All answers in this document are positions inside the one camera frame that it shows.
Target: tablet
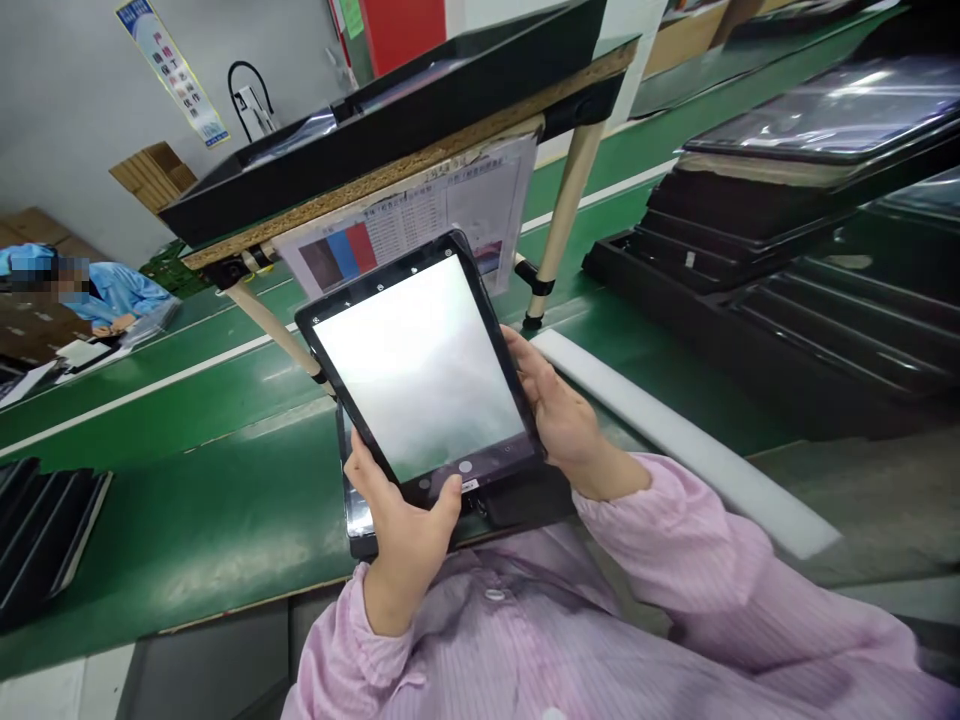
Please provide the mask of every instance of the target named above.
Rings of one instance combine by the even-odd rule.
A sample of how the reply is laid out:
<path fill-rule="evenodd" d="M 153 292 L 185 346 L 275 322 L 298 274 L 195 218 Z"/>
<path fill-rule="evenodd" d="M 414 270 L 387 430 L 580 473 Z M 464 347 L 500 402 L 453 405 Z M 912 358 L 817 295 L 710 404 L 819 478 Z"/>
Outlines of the tablet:
<path fill-rule="evenodd" d="M 302 308 L 297 325 L 387 477 L 426 507 L 542 460 L 536 424 L 459 230 Z"/>

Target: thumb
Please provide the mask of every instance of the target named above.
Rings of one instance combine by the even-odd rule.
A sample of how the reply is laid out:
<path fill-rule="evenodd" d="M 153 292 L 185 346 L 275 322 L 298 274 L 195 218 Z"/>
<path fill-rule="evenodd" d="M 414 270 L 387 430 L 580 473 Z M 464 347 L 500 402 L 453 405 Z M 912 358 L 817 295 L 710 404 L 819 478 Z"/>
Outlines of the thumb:
<path fill-rule="evenodd" d="M 460 518 L 460 498 L 462 496 L 463 478 L 451 475 L 440 490 L 440 497 L 436 505 L 430 510 L 430 516 L 435 522 L 441 523 L 444 529 L 453 532 L 453 526 Z"/>

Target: person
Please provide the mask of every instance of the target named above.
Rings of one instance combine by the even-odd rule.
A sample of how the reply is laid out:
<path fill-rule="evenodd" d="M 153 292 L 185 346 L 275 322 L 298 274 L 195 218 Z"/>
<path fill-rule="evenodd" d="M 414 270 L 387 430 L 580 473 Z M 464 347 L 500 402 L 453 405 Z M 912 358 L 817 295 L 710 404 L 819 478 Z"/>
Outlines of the person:
<path fill-rule="evenodd" d="M 64 258 L 49 245 L 33 243 L 0 250 L 0 277 L 14 291 L 41 293 L 70 308 L 97 337 L 126 331 L 172 297 L 121 263 Z"/>
<path fill-rule="evenodd" d="M 345 471 L 380 554 L 311 628 L 284 720 L 949 716 L 957 693 L 919 669 L 905 625 L 781 563 L 676 462 L 612 446 L 536 349 L 503 333 L 548 462 L 637 600 L 667 611 L 673 642 L 620 619 L 567 525 L 447 557 L 460 478 L 414 508 L 354 434 Z"/>

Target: tablet frame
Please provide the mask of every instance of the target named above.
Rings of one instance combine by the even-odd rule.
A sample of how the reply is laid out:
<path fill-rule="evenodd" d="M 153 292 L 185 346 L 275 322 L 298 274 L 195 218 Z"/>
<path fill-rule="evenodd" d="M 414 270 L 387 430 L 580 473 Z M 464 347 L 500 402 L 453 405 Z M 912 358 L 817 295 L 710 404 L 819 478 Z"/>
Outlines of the tablet frame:
<path fill-rule="evenodd" d="M 451 230 L 435 240 L 415 250 L 411 250 L 396 260 L 377 267 L 365 275 L 361 275 L 330 294 L 301 308 L 295 316 L 300 333 L 326 372 L 327 379 L 330 381 L 337 398 L 343 403 L 345 410 L 354 422 L 354 427 L 360 432 L 360 437 L 363 438 L 364 443 L 366 443 L 370 449 L 377 464 L 383 470 L 387 479 L 400 488 L 404 499 L 419 507 L 431 506 L 439 495 L 440 487 L 435 487 L 437 483 L 429 483 L 429 487 L 421 487 L 421 481 L 429 479 L 436 468 L 402 483 L 397 479 L 393 468 L 390 466 L 380 445 L 373 436 L 373 432 L 367 424 L 363 413 L 360 412 L 360 408 L 356 402 L 354 402 L 349 388 L 344 384 L 336 365 L 327 354 L 317 334 L 313 331 L 313 326 L 353 307 L 357 303 L 373 297 L 389 287 L 413 277 L 419 270 L 436 265 L 451 256 L 456 256 L 460 261 L 460 267 L 463 270 L 471 294 L 476 301 L 477 310 L 480 313 L 484 329 L 487 331 L 487 337 L 493 346 L 494 354 L 500 364 L 504 380 L 510 389 L 510 394 L 513 397 L 517 412 L 523 423 L 526 438 L 533 447 L 532 454 L 524 456 L 519 461 L 509 462 L 498 467 L 495 471 L 485 475 L 483 479 L 474 486 L 482 487 L 495 480 L 511 475 L 516 472 L 517 469 L 530 463 L 542 462 L 546 453 L 540 442 L 539 434 L 537 433 L 533 411 L 523 391 L 523 386 L 520 383 L 520 378 L 514 367 L 513 359 L 510 357 L 507 343 L 503 339 L 503 333 L 500 330 L 500 324 L 497 321 L 493 305 L 490 303 L 490 298 L 483 285 L 483 280 L 477 269 L 473 253 L 470 251 L 467 238 L 462 231 L 458 229 Z M 474 489 L 474 487 L 467 487 L 467 490 Z"/>

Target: finger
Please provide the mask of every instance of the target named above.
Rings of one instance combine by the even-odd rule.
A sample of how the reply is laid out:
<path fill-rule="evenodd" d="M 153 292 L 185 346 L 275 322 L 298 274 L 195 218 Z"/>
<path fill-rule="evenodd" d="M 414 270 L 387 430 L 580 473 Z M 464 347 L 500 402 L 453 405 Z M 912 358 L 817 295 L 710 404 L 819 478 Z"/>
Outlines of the finger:
<path fill-rule="evenodd" d="M 460 499 L 463 495 L 463 478 L 451 475 L 440 490 L 437 504 L 430 510 L 430 517 L 439 523 L 445 533 L 452 533 L 460 518 Z"/>
<path fill-rule="evenodd" d="M 523 386 L 523 393 L 527 396 L 527 402 L 536 405 L 540 402 L 540 393 L 537 391 L 537 381 L 535 378 L 524 377 L 520 380 Z"/>
<path fill-rule="evenodd" d="M 350 446 L 353 452 L 344 465 L 350 484 L 370 505 L 385 502 L 389 497 L 390 481 L 373 459 L 370 449 L 356 428 L 350 433 Z"/>
<path fill-rule="evenodd" d="M 521 337 L 516 330 L 501 325 L 500 331 L 503 333 L 503 339 L 507 341 L 507 349 L 510 350 L 513 359 L 527 375 L 536 377 L 542 372 L 544 366 L 550 365 L 540 351 Z"/>

